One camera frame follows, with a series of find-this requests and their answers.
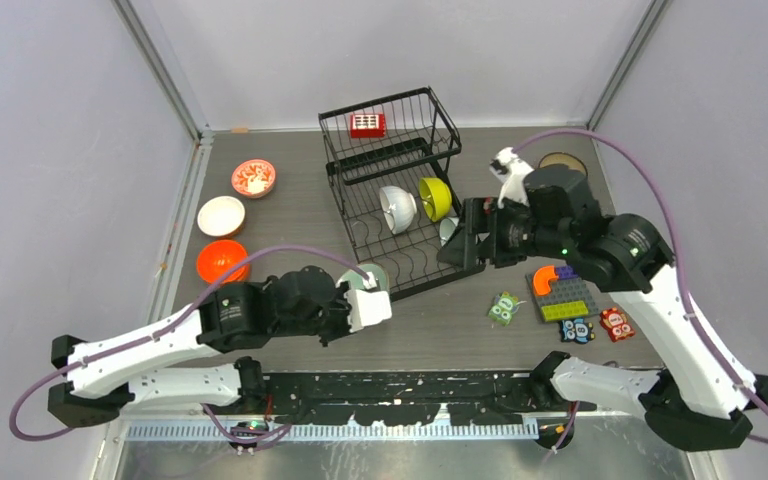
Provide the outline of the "dark blue glazed bowl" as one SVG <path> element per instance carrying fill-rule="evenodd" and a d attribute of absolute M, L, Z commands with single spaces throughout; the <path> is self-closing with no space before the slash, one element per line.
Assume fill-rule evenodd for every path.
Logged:
<path fill-rule="evenodd" d="M 551 152 L 543 156 L 539 163 L 539 168 L 547 168 L 554 165 L 562 165 L 570 170 L 578 171 L 585 177 L 589 175 L 587 166 L 578 157 L 565 152 Z"/>

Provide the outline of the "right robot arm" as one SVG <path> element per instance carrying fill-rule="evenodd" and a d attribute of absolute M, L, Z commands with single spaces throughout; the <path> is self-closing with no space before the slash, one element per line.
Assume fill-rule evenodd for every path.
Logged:
<path fill-rule="evenodd" d="M 721 350 L 678 282 L 677 260 L 657 228 L 636 214 L 601 211 L 584 174 L 562 165 L 510 173 L 507 193 L 469 198 L 439 261 L 458 267 L 558 259 L 629 314 L 663 367 L 625 370 L 549 353 L 532 371 L 531 397 L 544 410 L 581 401 L 634 415 L 669 445 L 728 450 L 751 436 L 746 413 L 768 402 L 768 375 Z"/>

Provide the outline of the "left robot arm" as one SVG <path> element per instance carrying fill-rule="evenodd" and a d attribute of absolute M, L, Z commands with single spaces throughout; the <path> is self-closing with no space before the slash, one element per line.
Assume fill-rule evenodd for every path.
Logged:
<path fill-rule="evenodd" d="M 188 360 L 259 349 L 279 337 L 316 336 L 322 345 L 352 334 L 359 294 L 323 269 L 307 266 L 262 282 L 220 286 L 198 305 L 117 337 L 55 338 L 51 363 L 73 365 L 47 393 L 47 409 L 70 428 L 112 421 L 137 394 L 139 375 Z"/>

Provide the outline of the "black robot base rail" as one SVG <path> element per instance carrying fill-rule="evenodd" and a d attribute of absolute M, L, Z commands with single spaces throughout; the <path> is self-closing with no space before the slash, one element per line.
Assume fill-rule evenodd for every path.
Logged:
<path fill-rule="evenodd" d="M 447 411 L 455 426 L 513 425 L 523 414 L 568 412 L 526 372 L 415 371 L 271 373 L 219 415 L 264 415 L 281 424 L 428 425 Z"/>

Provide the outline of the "black wire dish rack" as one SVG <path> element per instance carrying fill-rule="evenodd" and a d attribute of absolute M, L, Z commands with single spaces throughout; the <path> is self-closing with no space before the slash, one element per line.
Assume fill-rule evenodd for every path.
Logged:
<path fill-rule="evenodd" d="M 318 116 L 328 183 L 356 259 L 381 266 L 390 296 L 401 300 L 482 272 L 438 260 L 439 228 L 424 211 L 395 233 L 380 193 L 386 187 L 420 197 L 420 181 L 448 183 L 460 133 L 429 86 L 323 112 Z"/>

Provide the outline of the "celadon bowl with flower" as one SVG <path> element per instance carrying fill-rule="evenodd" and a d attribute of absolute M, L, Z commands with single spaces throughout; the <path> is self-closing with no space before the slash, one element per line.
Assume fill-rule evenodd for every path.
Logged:
<path fill-rule="evenodd" d="M 372 275 L 379 290 L 390 291 L 389 275 L 381 265 L 362 263 L 358 265 L 358 268 L 364 272 L 363 275 L 359 275 L 355 270 L 349 269 L 337 280 L 337 283 L 348 283 L 351 289 L 368 290 L 365 281 Z"/>

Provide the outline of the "white bowl red floral pattern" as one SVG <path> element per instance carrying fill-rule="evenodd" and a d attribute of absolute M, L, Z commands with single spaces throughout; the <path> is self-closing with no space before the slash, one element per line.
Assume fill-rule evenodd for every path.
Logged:
<path fill-rule="evenodd" d="M 233 189 L 247 198 L 261 198 L 276 184 L 277 171 L 264 159 L 250 159 L 236 167 L 231 175 Z"/>

